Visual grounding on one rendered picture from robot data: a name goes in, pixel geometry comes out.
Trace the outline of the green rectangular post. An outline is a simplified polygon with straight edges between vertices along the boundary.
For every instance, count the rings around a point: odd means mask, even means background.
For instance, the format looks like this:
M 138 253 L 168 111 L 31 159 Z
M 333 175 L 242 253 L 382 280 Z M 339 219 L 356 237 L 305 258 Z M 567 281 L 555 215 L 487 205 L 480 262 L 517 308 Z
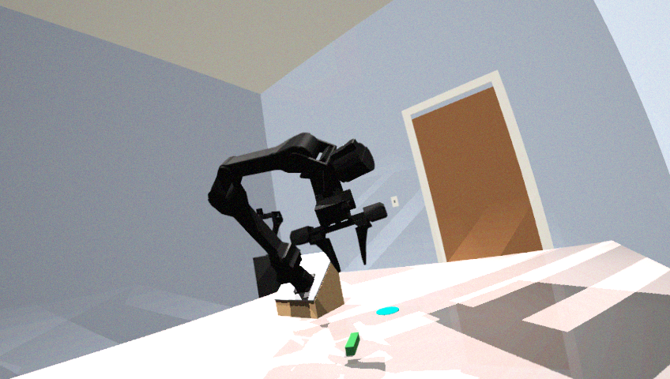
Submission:
M 360 336 L 358 332 L 352 332 L 348 338 L 347 343 L 344 346 L 346 356 L 356 355 L 357 348 L 359 346 Z

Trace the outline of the cyan circle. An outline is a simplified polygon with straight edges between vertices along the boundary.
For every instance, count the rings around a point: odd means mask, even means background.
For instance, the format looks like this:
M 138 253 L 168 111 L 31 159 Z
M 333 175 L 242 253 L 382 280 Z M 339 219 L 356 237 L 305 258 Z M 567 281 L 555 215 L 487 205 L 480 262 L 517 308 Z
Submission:
M 390 315 L 396 313 L 399 309 L 396 306 L 383 307 L 376 311 L 377 315 Z

